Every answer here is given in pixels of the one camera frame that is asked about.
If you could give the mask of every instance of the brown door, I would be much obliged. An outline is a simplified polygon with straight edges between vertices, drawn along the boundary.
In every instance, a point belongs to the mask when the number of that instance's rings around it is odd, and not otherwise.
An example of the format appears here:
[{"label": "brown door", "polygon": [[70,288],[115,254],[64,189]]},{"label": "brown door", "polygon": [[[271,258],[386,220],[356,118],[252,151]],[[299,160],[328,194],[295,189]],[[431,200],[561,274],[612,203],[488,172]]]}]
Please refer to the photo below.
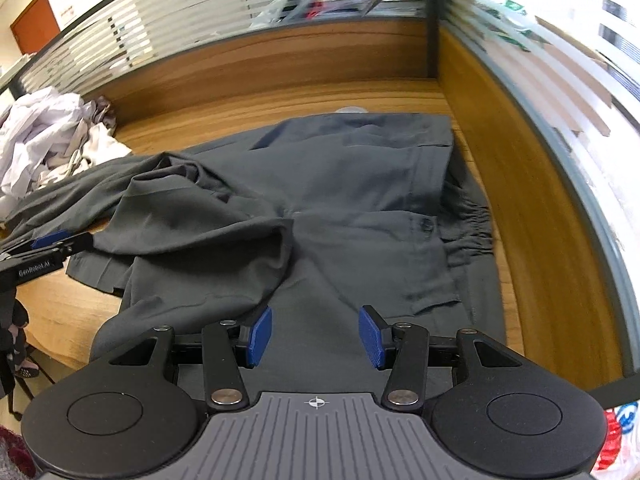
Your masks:
[{"label": "brown door", "polygon": [[39,51],[60,32],[49,0],[33,0],[11,25],[23,54]]}]

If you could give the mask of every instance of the plastic bag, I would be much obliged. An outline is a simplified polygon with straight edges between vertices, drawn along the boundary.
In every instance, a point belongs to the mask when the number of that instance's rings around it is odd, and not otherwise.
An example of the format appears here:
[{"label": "plastic bag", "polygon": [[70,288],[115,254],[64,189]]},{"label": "plastic bag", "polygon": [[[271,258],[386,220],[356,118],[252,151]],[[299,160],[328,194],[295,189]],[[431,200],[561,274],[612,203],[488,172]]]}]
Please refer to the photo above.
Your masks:
[{"label": "plastic bag", "polygon": [[607,439],[591,475],[596,480],[640,480],[640,402],[606,410]]}]

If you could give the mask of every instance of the gray ribbed plate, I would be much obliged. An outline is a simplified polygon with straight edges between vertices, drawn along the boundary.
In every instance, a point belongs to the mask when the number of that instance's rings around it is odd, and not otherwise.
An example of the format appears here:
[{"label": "gray ribbed plate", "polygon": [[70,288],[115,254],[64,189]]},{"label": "gray ribbed plate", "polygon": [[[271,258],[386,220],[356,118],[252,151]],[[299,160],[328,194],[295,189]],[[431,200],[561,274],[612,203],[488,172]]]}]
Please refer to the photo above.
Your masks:
[{"label": "gray ribbed plate", "polygon": [[[54,480],[44,475],[42,480]],[[370,394],[262,394],[214,416],[196,444],[148,480],[488,480],[442,450],[422,419]],[[583,474],[576,480],[588,480]]]}]

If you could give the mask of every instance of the blue logo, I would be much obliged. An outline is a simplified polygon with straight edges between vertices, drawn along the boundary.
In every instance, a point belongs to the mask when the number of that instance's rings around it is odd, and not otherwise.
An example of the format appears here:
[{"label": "blue logo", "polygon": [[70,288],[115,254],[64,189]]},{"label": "blue logo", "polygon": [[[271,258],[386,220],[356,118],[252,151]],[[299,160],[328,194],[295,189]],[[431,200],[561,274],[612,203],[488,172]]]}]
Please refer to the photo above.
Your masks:
[{"label": "blue logo", "polygon": [[623,404],[616,410],[616,419],[622,428],[622,434],[626,435],[634,430],[636,425],[636,415],[638,414],[638,403],[630,402]]}]

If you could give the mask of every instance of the silver bolt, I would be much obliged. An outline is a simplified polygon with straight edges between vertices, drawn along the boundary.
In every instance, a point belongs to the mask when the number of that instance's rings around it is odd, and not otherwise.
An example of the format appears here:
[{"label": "silver bolt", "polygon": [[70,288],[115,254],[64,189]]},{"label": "silver bolt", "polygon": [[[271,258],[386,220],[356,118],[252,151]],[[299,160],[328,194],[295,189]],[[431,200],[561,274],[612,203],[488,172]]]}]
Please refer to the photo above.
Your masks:
[{"label": "silver bolt", "polygon": [[419,399],[418,394],[411,390],[393,390],[386,398],[396,406],[411,406]]},{"label": "silver bolt", "polygon": [[221,390],[216,390],[211,394],[211,400],[216,404],[221,404],[222,406],[230,406],[232,404],[237,404],[242,400],[242,393],[233,388],[222,388]]}]

